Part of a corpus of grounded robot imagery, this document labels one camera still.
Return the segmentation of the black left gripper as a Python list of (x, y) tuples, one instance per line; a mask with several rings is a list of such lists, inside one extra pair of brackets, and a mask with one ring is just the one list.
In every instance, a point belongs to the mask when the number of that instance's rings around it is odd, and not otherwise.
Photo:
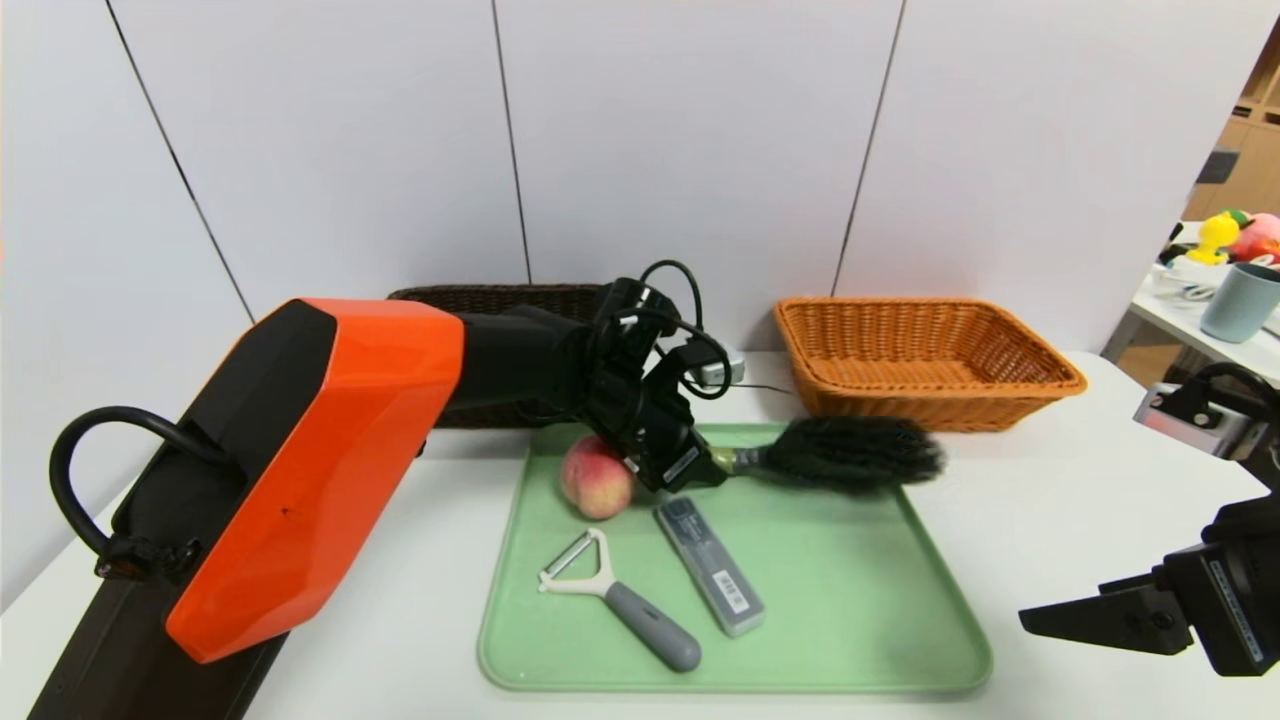
[(710, 445), (696, 430), (687, 401), (645, 397), (618, 434), (623, 462), (652, 492), (719, 487), (730, 478), (730, 448)]

